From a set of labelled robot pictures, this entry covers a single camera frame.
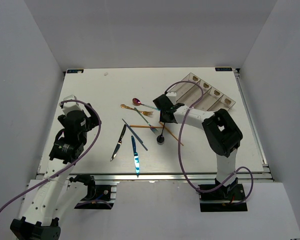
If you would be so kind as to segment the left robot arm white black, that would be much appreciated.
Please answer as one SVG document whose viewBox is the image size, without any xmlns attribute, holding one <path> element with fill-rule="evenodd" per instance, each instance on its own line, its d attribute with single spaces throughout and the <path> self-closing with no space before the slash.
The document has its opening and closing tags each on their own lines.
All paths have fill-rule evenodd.
<svg viewBox="0 0 300 240">
<path fill-rule="evenodd" d="M 65 217 L 82 200 L 95 196 L 95 179 L 88 174 L 71 177 L 69 189 L 62 193 L 75 164 L 88 153 L 84 146 L 87 133 L 101 126 L 97 112 L 89 103 L 84 106 L 89 115 L 79 107 L 79 100 L 63 100 L 63 114 L 58 121 L 63 128 L 55 136 L 49 154 L 44 179 L 21 219 L 14 219 L 10 230 L 19 240 L 57 240 Z"/>
</svg>

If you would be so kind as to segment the black spoon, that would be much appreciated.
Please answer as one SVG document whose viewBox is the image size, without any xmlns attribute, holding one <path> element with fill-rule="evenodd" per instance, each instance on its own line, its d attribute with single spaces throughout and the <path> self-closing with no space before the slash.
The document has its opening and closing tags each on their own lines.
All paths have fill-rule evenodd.
<svg viewBox="0 0 300 240">
<path fill-rule="evenodd" d="M 165 130 L 165 124 L 166 124 L 166 123 L 163 123 L 163 124 L 162 124 L 162 131 L 161 131 L 161 134 L 156 138 L 156 141 L 157 141 L 157 144 L 158 144 L 158 145 L 163 145 L 164 142 L 165 142 L 165 137 L 163 136 L 163 133 L 164 133 L 164 130 Z"/>
</svg>

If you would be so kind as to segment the orange chopstick horizontal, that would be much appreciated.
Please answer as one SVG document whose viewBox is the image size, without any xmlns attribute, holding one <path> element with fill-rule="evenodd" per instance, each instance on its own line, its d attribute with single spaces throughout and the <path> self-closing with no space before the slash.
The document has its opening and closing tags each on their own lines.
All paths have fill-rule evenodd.
<svg viewBox="0 0 300 240">
<path fill-rule="evenodd" d="M 143 128 L 143 129 L 162 129 L 162 126 L 149 126 L 149 125 L 129 125 L 130 128 Z"/>
</svg>

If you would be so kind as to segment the iridescent green fork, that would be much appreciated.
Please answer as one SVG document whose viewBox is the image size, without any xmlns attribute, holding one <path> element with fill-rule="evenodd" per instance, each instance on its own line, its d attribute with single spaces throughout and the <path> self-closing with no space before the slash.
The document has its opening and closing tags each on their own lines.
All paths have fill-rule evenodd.
<svg viewBox="0 0 300 240">
<path fill-rule="evenodd" d="M 145 119 L 145 117 L 143 116 L 143 114 L 139 112 L 139 110 L 138 110 L 136 107 L 134 107 L 133 109 L 134 109 L 134 110 L 142 117 L 142 119 L 147 123 L 148 126 L 152 126 L 152 125 Z M 151 129 L 151 131 L 152 131 L 156 136 L 159 134 L 159 131 L 158 131 L 157 129 Z"/>
</svg>

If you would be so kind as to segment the iridescent purple spoon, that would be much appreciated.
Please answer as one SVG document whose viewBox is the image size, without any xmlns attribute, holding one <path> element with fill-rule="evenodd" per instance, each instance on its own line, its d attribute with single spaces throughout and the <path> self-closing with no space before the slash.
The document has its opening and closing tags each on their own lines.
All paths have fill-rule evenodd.
<svg viewBox="0 0 300 240">
<path fill-rule="evenodd" d="M 134 97 L 132 99 L 132 103 L 134 106 L 144 106 L 144 107 L 147 107 L 147 108 L 150 108 L 150 109 L 153 109 L 153 110 L 159 110 L 158 108 L 154 107 L 154 106 L 150 106 L 150 105 L 147 105 L 147 104 L 144 104 L 142 103 L 138 98 Z"/>
</svg>

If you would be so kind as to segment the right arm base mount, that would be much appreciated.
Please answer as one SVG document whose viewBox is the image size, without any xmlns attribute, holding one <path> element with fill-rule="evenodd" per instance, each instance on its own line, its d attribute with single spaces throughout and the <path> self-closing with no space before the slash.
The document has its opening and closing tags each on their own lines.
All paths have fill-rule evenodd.
<svg viewBox="0 0 300 240">
<path fill-rule="evenodd" d="M 247 212 L 248 207 L 245 198 L 244 187 L 238 183 L 236 177 L 234 182 L 227 187 L 222 186 L 212 192 L 200 192 L 200 211 L 202 213 Z"/>
</svg>

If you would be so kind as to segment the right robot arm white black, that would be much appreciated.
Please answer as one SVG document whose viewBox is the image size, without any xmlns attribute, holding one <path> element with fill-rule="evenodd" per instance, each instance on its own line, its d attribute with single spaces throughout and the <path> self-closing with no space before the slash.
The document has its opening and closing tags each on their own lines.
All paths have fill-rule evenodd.
<svg viewBox="0 0 300 240">
<path fill-rule="evenodd" d="M 215 112 L 190 108 L 175 102 L 174 96 L 165 94 L 155 98 L 153 103 L 160 110 L 161 122 L 185 123 L 205 132 L 208 144 L 217 157 L 216 195 L 223 200 L 232 196 L 233 186 L 238 183 L 236 155 L 243 134 L 229 112 L 223 108 Z"/>
</svg>

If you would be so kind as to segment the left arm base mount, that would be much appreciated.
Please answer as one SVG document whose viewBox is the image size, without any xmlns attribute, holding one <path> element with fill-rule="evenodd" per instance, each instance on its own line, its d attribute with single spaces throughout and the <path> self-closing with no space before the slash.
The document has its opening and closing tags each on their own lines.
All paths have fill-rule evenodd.
<svg viewBox="0 0 300 240">
<path fill-rule="evenodd" d="M 69 182 L 80 183 L 84 186 L 86 195 L 76 204 L 75 209 L 84 210 L 110 210 L 115 201 L 114 186 L 110 184 L 97 184 L 95 178 L 88 174 L 79 174 L 70 177 Z"/>
</svg>

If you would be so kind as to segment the ornate gold fork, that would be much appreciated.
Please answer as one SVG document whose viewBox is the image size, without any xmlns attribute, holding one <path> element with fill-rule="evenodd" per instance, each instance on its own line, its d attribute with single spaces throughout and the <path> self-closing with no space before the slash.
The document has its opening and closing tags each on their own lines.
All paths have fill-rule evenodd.
<svg viewBox="0 0 300 240">
<path fill-rule="evenodd" d="M 153 111 L 144 111 L 144 110 L 134 109 L 134 108 L 132 108 L 132 107 L 130 107 L 130 106 L 127 106 L 127 105 L 125 105 L 125 104 L 121 104 L 120 107 L 121 107 L 122 109 L 127 109 L 127 110 L 132 110 L 132 111 L 139 112 L 140 114 L 142 114 L 142 115 L 144 115 L 144 116 L 147 116 L 147 117 L 152 116 L 153 113 L 154 113 Z"/>
</svg>

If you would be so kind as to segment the orange chopstick diagonal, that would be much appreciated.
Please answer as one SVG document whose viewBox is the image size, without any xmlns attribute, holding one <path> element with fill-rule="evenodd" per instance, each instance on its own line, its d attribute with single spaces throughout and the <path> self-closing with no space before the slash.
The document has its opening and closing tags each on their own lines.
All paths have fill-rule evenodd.
<svg viewBox="0 0 300 240">
<path fill-rule="evenodd" d="M 165 129 L 178 143 L 180 143 L 181 146 L 184 146 L 184 144 L 179 141 L 178 137 L 176 137 L 174 133 L 167 126 L 164 125 L 164 123 L 160 121 L 158 123 L 162 126 L 162 129 Z"/>
</svg>

